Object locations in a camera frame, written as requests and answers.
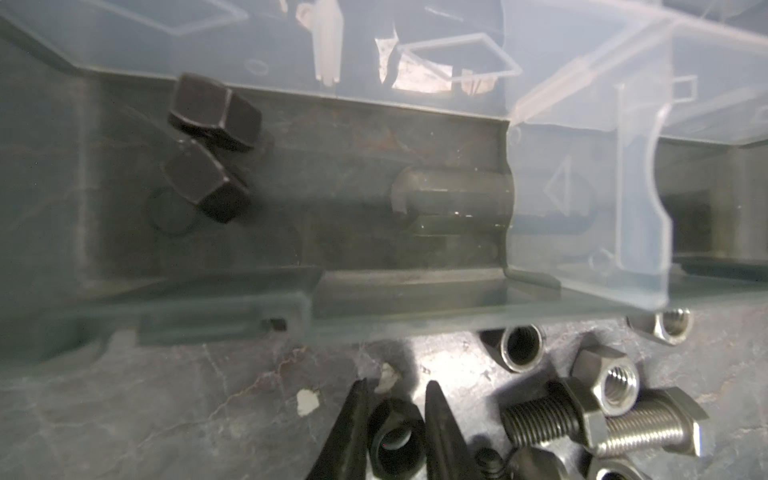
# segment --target silver bolt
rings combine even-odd
[[[701,457],[714,449],[707,413],[677,387],[644,392],[632,410],[606,422],[608,440],[592,449],[597,457],[656,448]]]

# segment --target screw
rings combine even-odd
[[[589,389],[576,378],[549,382],[549,395],[502,409],[502,424],[513,447],[571,437],[594,448],[607,440],[605,415]]]
[[[501,480],[505,477],[504,460],[494,449],[479,449],[475,454],[475,463],[478,464],[485,480]]]
[[[607,426],[607,440],[592,448],[598,457],[660,447],[696,457],[714,451],[709,416],[677,387],[645,392],[632,410],[608,419]]]

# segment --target plastic bin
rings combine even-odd
[[[122,326],[349,341],[762,294],[732,212],[734,172],[762,173],[768,37],[671,6],[6,0],[2,356],[90,355]],[[222,227],[163,190],[184,71],[411,111],[247,92],[274,140],[239,160],[263,209]],[[700,157],[732,183],[657,189],[660,159]],[[689,248],[691,208],[729,240]]]

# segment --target black hex nut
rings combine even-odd
[[[227,223],[250,205],[246,186],[199,141],[181,145],[163,165],[168,183],[179,195],[219,223]]]
[[[424,419],[410,402],[383,400],[369,417],[368,440],[373,474],[383,480],[411,478],[426,462]]]
[[[232,88],[185,73],[176,81],[168,122],[194,137],[208,137],[222,148],[248,151],[257,143],[261,112]]]

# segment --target hex nut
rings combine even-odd
[[[638,335],[668,346],[680,345],[694,327],[694,316],[688,309],[646,313],[627,317],[630,328]]]
[[[250,205],[246,186],[199,141],[182,142],[179,154],[162,166],[176,192],[219,223],[227,223]]]
[[[569,480],[562,460],[548,450],[526,446],[509,459],[509,468],[516,480]]]
[[[512,373],[533,370],[544,356],[544,336],[535,325],[480,332],[488,354]]]
[[[426,462],[426,430],[419,407],[385,399],[368,420],[373,474],[384,480],[411,478]]]
[[[575,377],[558,379],[547,384],[550,395],[565,396],[576,409],[580,433],[574,442],[579,442],[588,448],[608,440],[608,424],[605,414],[598,405],[592,392]]]
[[[185,73],[176,81],[168,123],[195,137],[208,137],[235,151],[253,148],[261,112],[232,88],[211,78]]]
[[[696,400],[683,390],[677,387],[647,390],[642,392],[641,399],[662,402],[685,426],[685,442],[668,445],[664,450],[694,457],[706,457],[714,453],[715,428],[712,420]]]
[[[648,477],[637,469],[630,459],[625,456],[613,458],[593,457],[589,463],[587,480],[648,480]]]
[[[640,392],[640,374],[634,362],[609,346],[582,349],[576,356],[571,375],[592,391],[608,416],[629,412]]]

